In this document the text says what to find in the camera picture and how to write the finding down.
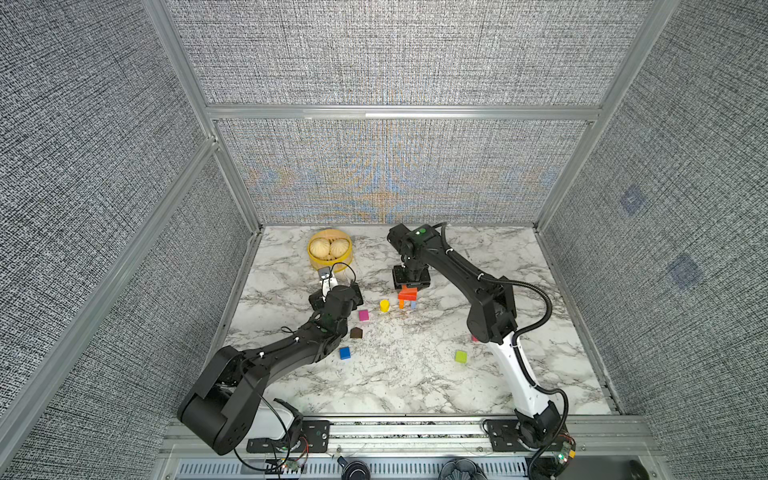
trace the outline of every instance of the white marble surface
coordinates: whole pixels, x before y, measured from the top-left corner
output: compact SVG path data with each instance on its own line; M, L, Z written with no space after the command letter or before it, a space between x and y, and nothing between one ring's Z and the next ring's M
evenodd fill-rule
M317 227L268 227L261 240L226 343L256 348L285 336L312 313L307 297L319 287L306 255ZM357 272L370 321L357 312L349 328L363 339L345 338L352 358L338 352L304 366L267 388L305 413L511 413L511 394L490 351L472 342L466 318L469 304L440 273L419 292L416 310L400 310L392 288L392 265L399 256L386 241L388 227L345 227L353 239ZM574 414L605 414L610 409L557 291L533 231L524 227L449 227L451 246L496 276L542 285L554 302L552 318L522 337L539 382L562 387ZM379 311L379 301L393 308ZM518 324L533 323L544 311L535 293L515 289ZM454 361L468 353L466 364ZM561 407L561 400L555 403Z

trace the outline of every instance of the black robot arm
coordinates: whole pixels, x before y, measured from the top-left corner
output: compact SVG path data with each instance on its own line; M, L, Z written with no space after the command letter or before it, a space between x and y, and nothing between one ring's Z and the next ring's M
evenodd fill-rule
M392 269L396 289L429 286L429 265L456 285L469 301L467 327L478 341L501 345L504 337L517 329L512 285L483 280L475 273L477 267L453 251L434 227L422 225L410 230L401 223L389 231L387 240L402 257L402 265Z
M316 305L309 321L285 339L242 352L219 349L184 398L177 417L217 454L231 452L243 440L270 383L339 346L362 294L354 282L339 285Z

